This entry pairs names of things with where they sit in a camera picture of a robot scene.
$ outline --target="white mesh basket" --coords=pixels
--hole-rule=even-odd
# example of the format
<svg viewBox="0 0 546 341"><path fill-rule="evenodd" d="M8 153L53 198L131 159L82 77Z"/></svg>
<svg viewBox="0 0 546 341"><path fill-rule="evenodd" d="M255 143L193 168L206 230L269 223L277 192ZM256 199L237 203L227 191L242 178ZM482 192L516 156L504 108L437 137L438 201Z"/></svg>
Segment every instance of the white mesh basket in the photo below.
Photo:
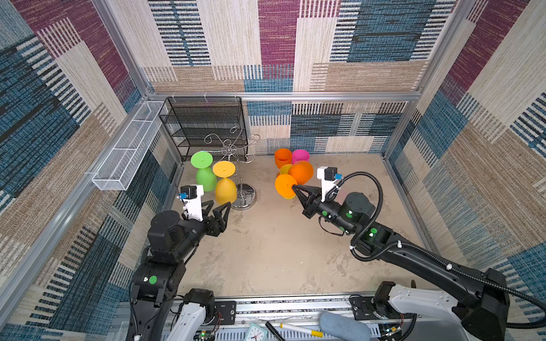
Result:
<svg viewBox="0 0 546 341"><path fill-rule="evenodd" d="M93 176L100 190L127 190L161 126L162 101L146 101Z"/></svg>

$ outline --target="white clock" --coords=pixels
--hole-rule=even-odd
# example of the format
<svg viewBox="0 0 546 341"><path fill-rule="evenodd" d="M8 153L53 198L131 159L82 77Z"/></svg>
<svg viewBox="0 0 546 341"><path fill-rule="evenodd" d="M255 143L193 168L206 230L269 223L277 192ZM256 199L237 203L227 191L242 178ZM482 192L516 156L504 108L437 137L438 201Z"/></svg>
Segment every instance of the white clock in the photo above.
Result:
<svg viewBox="0 0 546 341"><path fill-rule="evenodd" d="M268 331L260 328L254 323L250 324L248 331L246 332L245 341L265 341L268 337Z"/></svg>

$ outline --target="gray sponge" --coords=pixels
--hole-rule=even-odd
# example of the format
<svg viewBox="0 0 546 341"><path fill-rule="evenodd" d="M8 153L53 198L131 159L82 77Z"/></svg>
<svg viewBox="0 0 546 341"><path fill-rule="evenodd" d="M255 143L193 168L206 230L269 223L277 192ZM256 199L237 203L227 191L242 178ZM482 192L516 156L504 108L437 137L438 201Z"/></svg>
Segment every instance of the gray sponge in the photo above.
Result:
<svg viewBox="0 0 546 341"><path fill-rule="evenodd" d="M370 329L364 324L343 316L324 312L319 319L321 331L345 341L370 341Z"/></svg>

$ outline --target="striped fabric wall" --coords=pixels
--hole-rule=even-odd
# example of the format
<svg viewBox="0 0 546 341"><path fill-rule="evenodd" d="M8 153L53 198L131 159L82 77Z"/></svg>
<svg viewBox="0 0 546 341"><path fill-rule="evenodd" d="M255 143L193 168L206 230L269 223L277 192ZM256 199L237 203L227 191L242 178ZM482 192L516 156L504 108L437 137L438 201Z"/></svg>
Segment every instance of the striped fabric wall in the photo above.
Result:
<svg viewBox="0 0 546 341"><path fill-rule="evenodd" d="M546 301L546 2L478 0L389 158L429 243ZM508 320L541 313L514 300ZM544 340L546 329L507 330Z"/></svg>
<svg viewBox="0 0 546 341"><path fill-rule="evenodd" d="M279 148L313 154L380 153L396 127L406 102L243 102L251 134L260 141L256 155Z"/></svg>
<svg viewBox="0 0 546 341"><path fill-rule="evenodd" d="M0 285L140 94L90 0L0 0ZM156 136L128 191L95 190L2 340L104 340L176 161Z"/></svg>
<svg viewBox="0 0 546 341"><path fill-rule="evenodd" d="M110 3L156 92L320 92L415 90L456 0ZM331 105L338 112L317 109ZM250 133L266 140L258 154L380 152L401 111L378 106L246 104Z"/></svg>
<svg viewBox="0 0 546 341"><path fill-rule="evenodd" d="M90 0L0 0L0 285L140 95Z"/></svg>
<svg viewBox="0 0 546 341"><path fill-rule="evenodd" d="M93 190L0 339L106 340L176 167L158 132L127 191Z"/></svg>

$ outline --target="pen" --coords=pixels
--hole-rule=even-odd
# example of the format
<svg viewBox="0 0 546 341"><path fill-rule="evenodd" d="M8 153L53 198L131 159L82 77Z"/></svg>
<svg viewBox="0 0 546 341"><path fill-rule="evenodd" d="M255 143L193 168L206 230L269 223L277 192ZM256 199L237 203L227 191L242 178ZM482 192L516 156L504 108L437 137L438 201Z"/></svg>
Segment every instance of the pen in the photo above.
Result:
<svg viewBox="0 0 546 341"><path fill-rule="evenodd" d="M311 329L303 328L303 327L299 327L299 326L293 326L293 325L289 325L289 324L286 324L286 323L281 323L281 328L282 329L292 330L292 331L295 331L295 332L300 332L300 333L313 335L313 336L316 336L316 337L322 337L324 335L323 332L319 332L319 331L316 331L316 330L311 330Z"/></svg>

